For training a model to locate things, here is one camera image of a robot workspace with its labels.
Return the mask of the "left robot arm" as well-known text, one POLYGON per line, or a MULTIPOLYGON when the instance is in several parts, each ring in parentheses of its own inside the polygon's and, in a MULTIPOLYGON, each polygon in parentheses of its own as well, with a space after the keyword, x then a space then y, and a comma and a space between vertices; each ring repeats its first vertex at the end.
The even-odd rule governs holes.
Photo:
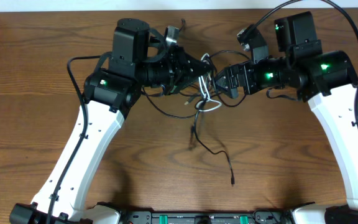
POLYGON ((112 51, 76 92, 80 110, 75 127, 43 187, 30 204, 16 204, 11 223, 118 223, 121 213, 107 203, 85 208, 93 177, 113 137, 144 87, 179 93, 211 67, 177 44, 179 29, 164 34, 131 18, 117 22, 112 51))

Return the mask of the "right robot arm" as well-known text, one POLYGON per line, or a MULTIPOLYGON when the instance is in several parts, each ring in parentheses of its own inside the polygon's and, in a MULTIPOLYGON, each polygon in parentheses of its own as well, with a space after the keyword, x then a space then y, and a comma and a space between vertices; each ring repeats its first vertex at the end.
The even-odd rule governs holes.
POLYGON ((322 125, 343 178, 345 205, 307 204, 291 209, 283 223, 358 223, 358 76, 349 56, 340 50, 325 53, 317 38, 313 16, 304 12, 277 19, 278 48, 282 58, 270 58, 255 26, 237 39, 252 58, 224 68, 214 87, 230 98, 237 89, 246 95, 286 86, 296 90, 322 125))

